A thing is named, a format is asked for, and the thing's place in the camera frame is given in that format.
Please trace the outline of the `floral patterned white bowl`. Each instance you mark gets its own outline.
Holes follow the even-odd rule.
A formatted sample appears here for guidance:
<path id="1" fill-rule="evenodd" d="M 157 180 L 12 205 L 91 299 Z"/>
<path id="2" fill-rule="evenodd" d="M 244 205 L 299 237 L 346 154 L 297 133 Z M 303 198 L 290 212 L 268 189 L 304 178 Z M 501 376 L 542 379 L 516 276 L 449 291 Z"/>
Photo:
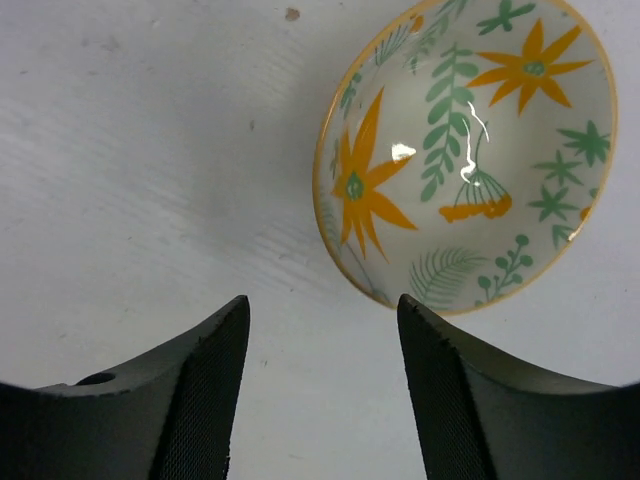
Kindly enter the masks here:
<path id="1" fill-rule="evenodd" d="M 521 292 L 569 248 L 611 167 L 606 51 L 566 1 L 421 1 L 346 72 L 314 156 L 318 230 L 375 302 L 445 315 Z"/>

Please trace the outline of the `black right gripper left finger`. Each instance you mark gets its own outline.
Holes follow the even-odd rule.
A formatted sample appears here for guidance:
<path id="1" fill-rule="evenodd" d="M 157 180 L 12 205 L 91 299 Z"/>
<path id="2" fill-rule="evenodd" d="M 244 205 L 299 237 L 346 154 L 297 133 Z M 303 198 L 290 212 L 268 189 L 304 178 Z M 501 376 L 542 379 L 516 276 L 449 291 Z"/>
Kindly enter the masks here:
<path id="1" fill-rule="evenodd" d="M 248 339 L 240 295 L 75 385 L 2 384 L 2 478 L 226 478 Z"/>

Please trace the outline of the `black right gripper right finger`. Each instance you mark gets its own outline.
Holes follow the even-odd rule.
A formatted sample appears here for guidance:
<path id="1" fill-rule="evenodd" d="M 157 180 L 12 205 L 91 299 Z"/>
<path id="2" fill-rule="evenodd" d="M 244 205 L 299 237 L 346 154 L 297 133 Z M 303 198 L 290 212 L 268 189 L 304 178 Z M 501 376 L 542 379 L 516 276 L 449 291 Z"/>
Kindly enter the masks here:
<path id="1" fill-rule="evenodd" d="M 408 294 L 397 324 L 428 478 L 638 478 L 638 384 L 536 366 Z"/>

